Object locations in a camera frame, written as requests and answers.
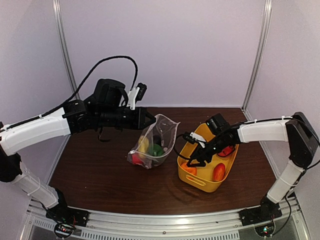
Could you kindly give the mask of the yellow plastic basket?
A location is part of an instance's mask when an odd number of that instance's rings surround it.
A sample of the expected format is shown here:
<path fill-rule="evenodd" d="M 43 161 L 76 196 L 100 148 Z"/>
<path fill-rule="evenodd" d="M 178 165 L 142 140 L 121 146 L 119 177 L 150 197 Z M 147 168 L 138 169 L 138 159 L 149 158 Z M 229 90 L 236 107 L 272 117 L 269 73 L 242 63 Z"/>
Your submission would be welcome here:
<path fill-rule="evenodd" d="M 202 136 L 207 142 L 215 137 L 205 123 L 200 124 L 194 132 Z M 190 158 L 191 154 L 196 150 L 197 146 L 197 143 L 191 144 L 187 142 L 180 151 L 180 155 L 186 158 Z M 213 155 L 210 163 L 205 162 L 206 166 L 196 167 L 196 175 L 191 174 L 190 172 L 186 171 L 186 168 L 182 167 L 184 163 L 187 163 L 187 160 L 178 156 L 178 176 L 180 180 L 182 180 L 183 182 L 195 188 L 198 188 L 204 192 L 215 192 L 218 189 L 218 187 L 223 183 L 223 181 L 226 180 L 226 178 L 228 177 L 229 172 L 231 171 L 231 168 L 236 159 L 238 149 L 239 145 L 237 144 L 234 147 L 234 151 L 228 156 L 221 157 L 217 154 Z M 213 181 L 214 169 L 219 164 L 223 164 L 225 167 L 223 178 L 221 179 L 221 181 Z"/>

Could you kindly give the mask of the purple toy eggplant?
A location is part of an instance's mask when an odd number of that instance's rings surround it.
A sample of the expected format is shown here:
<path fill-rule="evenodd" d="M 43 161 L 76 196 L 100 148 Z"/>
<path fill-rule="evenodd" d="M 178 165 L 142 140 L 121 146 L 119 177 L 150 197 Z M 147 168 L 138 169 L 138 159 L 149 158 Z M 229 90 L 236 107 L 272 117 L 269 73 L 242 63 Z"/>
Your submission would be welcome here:
<path fill-rule="evenodd" d="M 152 139 L 153 139 L 153 143 L 154 143 L 154 144 L 157 144 L 157 145 L 159 145 L 159 146 L 162 146 L 162 138 L 161 138 L 161 136 L 159 136 L 159 135 L 154 135 Z"/>

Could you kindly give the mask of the clear zip top bag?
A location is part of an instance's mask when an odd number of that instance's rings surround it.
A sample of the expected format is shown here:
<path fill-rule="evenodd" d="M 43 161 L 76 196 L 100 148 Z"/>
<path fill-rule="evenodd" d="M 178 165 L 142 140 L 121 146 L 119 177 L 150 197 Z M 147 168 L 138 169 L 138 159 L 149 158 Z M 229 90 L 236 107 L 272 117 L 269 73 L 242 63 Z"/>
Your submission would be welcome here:
<path fill-rule="evenodd" d="M 179 124 L 163 114 L 157 114 L 155 123 L 142 131 L 137 143 L 128 152 L 127 161 L 147 170 L 163 164 L 173 150 Z"/>

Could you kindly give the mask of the green toy lime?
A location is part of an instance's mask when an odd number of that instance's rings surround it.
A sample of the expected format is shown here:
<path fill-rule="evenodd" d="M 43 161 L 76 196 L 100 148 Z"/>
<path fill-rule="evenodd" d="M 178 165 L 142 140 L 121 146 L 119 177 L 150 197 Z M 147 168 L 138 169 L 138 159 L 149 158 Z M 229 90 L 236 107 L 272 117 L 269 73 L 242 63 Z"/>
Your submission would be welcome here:
<path fill-rule="evenodd" d="M 164 149 L 163 149 L 160 145 L 158 145 L 158 144 L 153 144 L 152 146 L 150 146 L 150 147 L 148 148 L 147 153 L 148 153 L 150 156 L 153 156 L 153 157 L 160 157 L 160 156 L 162 156 L 162 155 L 165 153 L 165 151 L 164 151 Z"/>

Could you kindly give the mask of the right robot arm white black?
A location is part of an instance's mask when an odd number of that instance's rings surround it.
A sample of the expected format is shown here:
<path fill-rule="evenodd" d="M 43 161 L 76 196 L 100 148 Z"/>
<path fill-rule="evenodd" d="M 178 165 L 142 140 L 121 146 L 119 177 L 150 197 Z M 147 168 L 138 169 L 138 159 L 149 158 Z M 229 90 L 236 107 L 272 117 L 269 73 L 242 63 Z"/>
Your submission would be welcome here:
<path fill-rule="evenodd" d="M 319 137 L 302 112 L 292 116 L 270 118 L 229 124 L 220 114 L 205 122 L 214 135 L 209 141 L 198 140 L 192 135 L 185 138 L 190 143 L 199 143 L 187 157 L 188 167 L 205 167 L 214 155 L 224 149 L 250 142 L 287 142 L 290 155 L 288 163 L 275 183 L 261 199 L 256 210 L 259 220 L 266 221 L 275 216 L 277 204 L 298 184 L 301 177 L 313 167 L 312 161 L 320 147 Z"/>

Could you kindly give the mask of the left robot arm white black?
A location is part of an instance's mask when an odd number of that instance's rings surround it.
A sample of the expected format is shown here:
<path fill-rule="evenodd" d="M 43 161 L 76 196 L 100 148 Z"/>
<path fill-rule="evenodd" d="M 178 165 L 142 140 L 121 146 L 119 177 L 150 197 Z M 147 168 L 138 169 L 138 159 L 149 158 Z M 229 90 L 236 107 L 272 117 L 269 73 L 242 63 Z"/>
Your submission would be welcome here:
<path fill-rule="evenodd" d="M 69 221 L 73 214 L 63 193 L 43 182 L 22 163 L 18 152 L 31 145 L 87 130 L 100 135 L 106 127 L 143 130 L 156 118 L 145 107 L 137 107 L 147 86 L 139 83 L 129 92 L 114 79 L 99 79 L 85 100 L 67 100 L 50 113 L 0 126 L 0 180 L 16 184 L 42 203 L 47 215 L 57 222 Z"/>

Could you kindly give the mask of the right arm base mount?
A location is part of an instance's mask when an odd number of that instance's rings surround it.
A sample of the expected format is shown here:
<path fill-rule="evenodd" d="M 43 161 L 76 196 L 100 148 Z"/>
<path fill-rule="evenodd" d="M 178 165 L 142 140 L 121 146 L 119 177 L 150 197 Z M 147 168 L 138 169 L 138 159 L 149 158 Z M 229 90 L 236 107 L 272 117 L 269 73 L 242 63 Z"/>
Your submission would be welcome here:
<path fill-rule="evenodd" d="M 262 238 L 268 238 L 276 230 L 275 219 L 281 217 L 279 206 L 269 210 L 266 206 L 245 208 L 238 212 L 243 227 L 253 225 L 255 233 Z"/>

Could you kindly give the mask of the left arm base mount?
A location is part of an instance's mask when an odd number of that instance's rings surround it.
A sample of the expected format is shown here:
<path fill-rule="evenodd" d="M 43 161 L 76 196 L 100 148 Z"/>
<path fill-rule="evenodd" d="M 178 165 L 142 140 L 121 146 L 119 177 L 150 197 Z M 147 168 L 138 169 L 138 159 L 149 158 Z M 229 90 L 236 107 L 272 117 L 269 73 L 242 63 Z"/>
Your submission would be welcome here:
<path fill-rule="evenodd" d="M 69 238 L 72 234 L 79 232 L 77 227 L 86 227 L 89 220 L 89 212 L 86 210 L 76 209 L 72 207 L 46 208 L 45 216 L 55 222 L 53 233 L 59 239 Z"/>

